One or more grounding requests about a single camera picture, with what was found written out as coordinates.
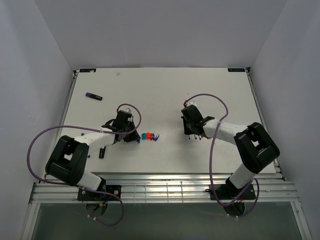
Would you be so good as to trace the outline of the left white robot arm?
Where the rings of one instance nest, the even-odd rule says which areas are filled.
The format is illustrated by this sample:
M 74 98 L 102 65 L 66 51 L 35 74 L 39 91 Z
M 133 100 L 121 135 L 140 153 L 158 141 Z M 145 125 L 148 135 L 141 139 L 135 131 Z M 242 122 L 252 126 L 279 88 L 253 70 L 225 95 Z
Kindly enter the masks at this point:
M 100 200 L 106 195 L 104 179 L 86 170 L 88 156 L 120 141 L 129 143 L 140 139 L 131 109 L 118 110 L 116 118 L 107 121 L 97 132 L 60 137 L 45 172 L 69 186 L 88 189 L 95 200 Z

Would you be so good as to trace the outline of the pink capped black highlighter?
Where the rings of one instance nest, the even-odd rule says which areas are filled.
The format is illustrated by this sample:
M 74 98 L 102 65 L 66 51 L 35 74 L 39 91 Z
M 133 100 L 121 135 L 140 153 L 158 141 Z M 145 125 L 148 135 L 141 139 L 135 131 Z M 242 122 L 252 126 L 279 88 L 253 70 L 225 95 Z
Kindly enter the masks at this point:
M 103 159 L 105 157 L 105 151 L 106 151 L 105 147 L 99 149 L 99 155 L 98 155 L 99 159 Z

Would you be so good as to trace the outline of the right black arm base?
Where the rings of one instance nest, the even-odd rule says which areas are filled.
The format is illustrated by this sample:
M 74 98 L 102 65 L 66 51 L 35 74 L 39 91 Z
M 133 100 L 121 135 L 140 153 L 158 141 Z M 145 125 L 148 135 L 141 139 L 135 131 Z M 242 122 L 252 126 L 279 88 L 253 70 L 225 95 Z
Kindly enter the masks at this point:
M 214 185 L 215 193 L 219 200 L 233 200 L 236 196 L 241 192 L 240 190 L 232 190 L 226 184 L 217 184 Z M 250 184 L 249 187 L 243 192 L 243 194 L 239 197 L 239 199 L 243 200 L 255 200 L 256 194 L 253 188 L 253 185 Z

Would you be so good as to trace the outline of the light blue highlighter cap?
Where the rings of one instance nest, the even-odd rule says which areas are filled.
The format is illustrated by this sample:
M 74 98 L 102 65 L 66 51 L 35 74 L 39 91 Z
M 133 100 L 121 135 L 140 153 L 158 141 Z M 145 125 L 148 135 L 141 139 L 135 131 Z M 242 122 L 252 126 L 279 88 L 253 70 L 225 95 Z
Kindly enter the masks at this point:
M 141 134 L 141 139 L 142 140 L 146 140 L 147 139 L 147 134 L 146 133 L 142 133 Z

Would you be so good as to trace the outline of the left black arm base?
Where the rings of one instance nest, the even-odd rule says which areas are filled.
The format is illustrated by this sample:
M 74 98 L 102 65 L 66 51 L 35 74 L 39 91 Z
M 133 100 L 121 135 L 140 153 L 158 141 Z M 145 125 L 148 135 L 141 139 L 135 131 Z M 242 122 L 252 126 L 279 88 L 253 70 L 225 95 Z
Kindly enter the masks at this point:
M 104 185 L 98 190 L 99 193 L 93 190 L 79 189 L 77 193 L 77 200 L 81 202 L 104 202 L 117 201 L 121 198 L 122 186 L 115 184 Z

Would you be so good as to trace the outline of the purple capped black highlighter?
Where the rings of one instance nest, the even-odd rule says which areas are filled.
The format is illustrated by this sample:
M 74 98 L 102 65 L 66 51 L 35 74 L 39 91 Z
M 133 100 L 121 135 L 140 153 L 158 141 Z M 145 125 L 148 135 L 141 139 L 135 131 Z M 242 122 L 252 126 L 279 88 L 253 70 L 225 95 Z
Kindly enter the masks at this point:
M 85 96 L 87 98 L 91 98 L 91 99 L 94 99 L 94 100 L 97 100 L 97 101 L 102 101 L 103 100 L 103 97 L 102 96 L 99 96 L 99 95 L 96 95 L 96 94 L 93 94 L 93 93 L 90 93 L 90 92 L 87 92 L 85 94 Z

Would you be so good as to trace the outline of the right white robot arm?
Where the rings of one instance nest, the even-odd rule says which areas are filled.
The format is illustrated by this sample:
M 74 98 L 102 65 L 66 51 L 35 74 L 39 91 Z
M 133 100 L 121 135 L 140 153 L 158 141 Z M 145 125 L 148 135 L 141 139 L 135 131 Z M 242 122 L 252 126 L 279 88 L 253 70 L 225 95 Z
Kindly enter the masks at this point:
M 242 195 L 245 185 L 280 156 L 278 146 L 258 122 L 236 125 L 212 116 L 203 117 L 192 102 L 186 103 L 181 113 L 185 135 L 206 139 L 216 137 L 237 147 L 242 163 L 219 188 L 232 199 Z

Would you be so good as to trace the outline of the orange highlighter cap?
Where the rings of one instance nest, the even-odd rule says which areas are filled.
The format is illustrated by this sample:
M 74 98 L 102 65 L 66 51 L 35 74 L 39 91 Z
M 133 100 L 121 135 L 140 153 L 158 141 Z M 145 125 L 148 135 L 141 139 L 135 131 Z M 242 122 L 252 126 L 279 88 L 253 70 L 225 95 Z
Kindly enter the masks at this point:
M 147 139 L 147 140 L 150 140 L 150 134 L 151 134 L 150 132 L 147 132 L 147 133 L 146 133 L 146 139 Z

